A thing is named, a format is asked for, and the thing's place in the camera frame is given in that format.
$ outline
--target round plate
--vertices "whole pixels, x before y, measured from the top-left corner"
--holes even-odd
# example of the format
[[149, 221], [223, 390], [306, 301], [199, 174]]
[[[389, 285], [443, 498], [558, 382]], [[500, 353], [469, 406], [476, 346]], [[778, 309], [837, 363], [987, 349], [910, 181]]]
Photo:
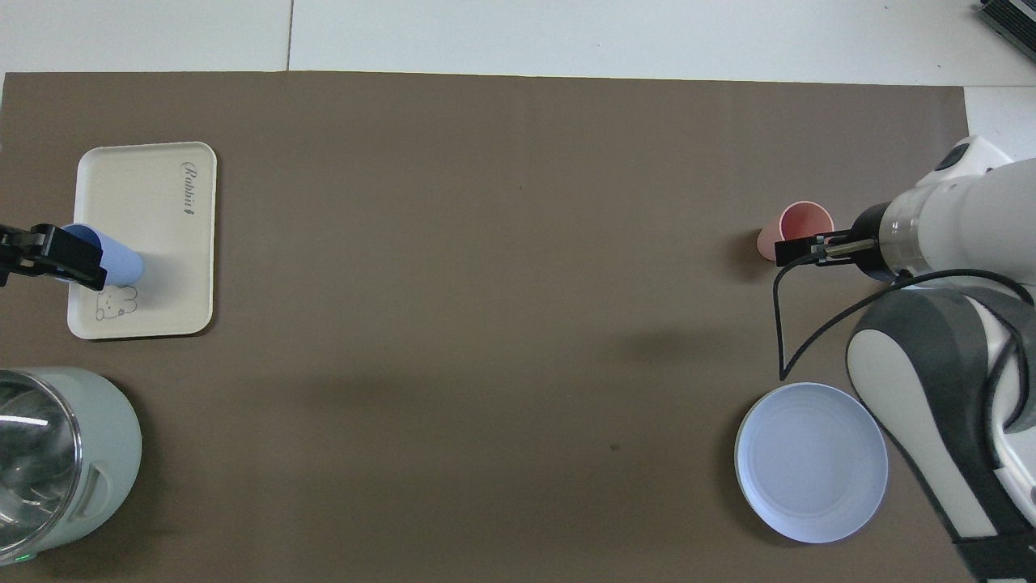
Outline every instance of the round plate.
[[831, 543], [867, 524], [885, 495], [888, 453], [877, 424], [834, 387], [775, 389], [738, 432], [738, 483], [774, 530], [802, 543]]

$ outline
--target white rectangular tray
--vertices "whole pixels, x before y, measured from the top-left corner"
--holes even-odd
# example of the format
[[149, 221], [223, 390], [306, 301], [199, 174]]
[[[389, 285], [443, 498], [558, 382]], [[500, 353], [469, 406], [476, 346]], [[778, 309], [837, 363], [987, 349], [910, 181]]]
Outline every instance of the white rectangular tray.
[[80, 339], [194, 334], [212, 319], [215, 153], [202, 142], [98, 147], [79, 162], [75, 222], [140, 253], [135, 284], [71, 284]]

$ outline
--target brown table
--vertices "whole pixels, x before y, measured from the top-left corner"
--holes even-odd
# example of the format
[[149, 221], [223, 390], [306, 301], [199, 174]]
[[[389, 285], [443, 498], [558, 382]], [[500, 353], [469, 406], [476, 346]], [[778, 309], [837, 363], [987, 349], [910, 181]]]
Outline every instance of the brown table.
[[[780, 385], [754, 236], [840, 227], [967, 135], [944, 87], [379, 74], [9, 75], [0, 216], [71, 218], [100, 145], [220, 159], [203, 336], [88, 343], [0, 289], [2, 366], [110, 378], [138, 483], [4, 581], [968, 581], [901, 457], [832, 545], [771, 531], [732, 450]], [[787, 278], [797, 344], [874, 286]], [[846, 390], [850, 325], [790, 381]]]

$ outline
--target pot handle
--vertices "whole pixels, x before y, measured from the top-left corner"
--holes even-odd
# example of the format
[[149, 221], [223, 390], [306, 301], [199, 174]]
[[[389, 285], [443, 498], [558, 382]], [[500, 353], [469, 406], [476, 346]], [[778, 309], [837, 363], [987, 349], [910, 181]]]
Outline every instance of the pot handle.
[[90, 463], [86, 471], [86, 486], [83, 497], [68, 517], [71, 521], [87, 521], [96, 518], [108, 508], [112, 501], [112, 480], [108, 477], [103, 462]]

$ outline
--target white floor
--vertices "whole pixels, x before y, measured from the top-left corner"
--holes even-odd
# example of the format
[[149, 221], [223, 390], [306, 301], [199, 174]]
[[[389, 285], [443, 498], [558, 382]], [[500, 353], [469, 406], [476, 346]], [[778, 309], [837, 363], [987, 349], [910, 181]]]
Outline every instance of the white floor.
[[966, 87], [1036, 156], [1036, 63], [978, 0], [0, 0], [0, 72], [391, 70]]

